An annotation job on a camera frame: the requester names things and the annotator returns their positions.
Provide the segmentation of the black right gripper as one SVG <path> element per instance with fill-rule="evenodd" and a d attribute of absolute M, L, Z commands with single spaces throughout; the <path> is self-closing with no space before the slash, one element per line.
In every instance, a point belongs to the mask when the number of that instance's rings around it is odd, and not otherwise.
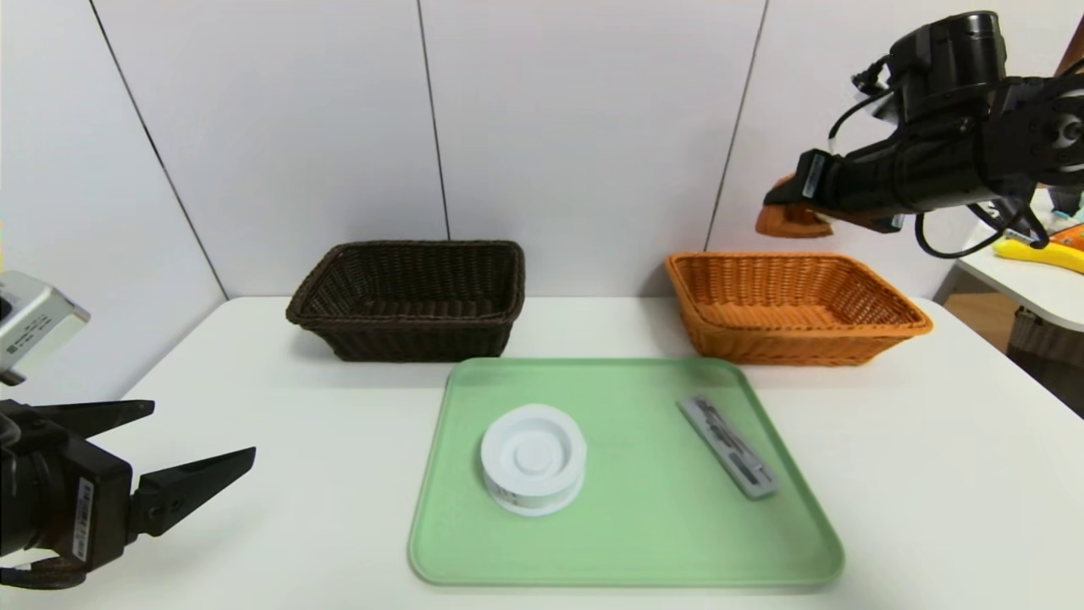
<path fill-rule="evenodd" d="M 890 216 L 896 205 L 889 193 L 889 176 L 902 140 L 901 132 L 895 132 L 844 155 L 809 150 L 799 159 L 799 170 L 779 178 L 763 204 L 789 205 L 804 198 L 829 215 Z"/>

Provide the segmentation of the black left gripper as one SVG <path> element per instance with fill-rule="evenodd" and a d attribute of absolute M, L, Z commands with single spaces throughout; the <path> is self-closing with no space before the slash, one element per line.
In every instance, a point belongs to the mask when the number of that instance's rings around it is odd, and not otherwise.
<path fill-rule="evenodd" d="M 3 555 L 55 551 L 89 572 L 122 553 L 132 467 L 89 440 L 150 417 L 150 399 L 35 407 L 3 399 Z M 256 447 L 140 477 L 129 543 L 160 537 L 251 471 Z"/>

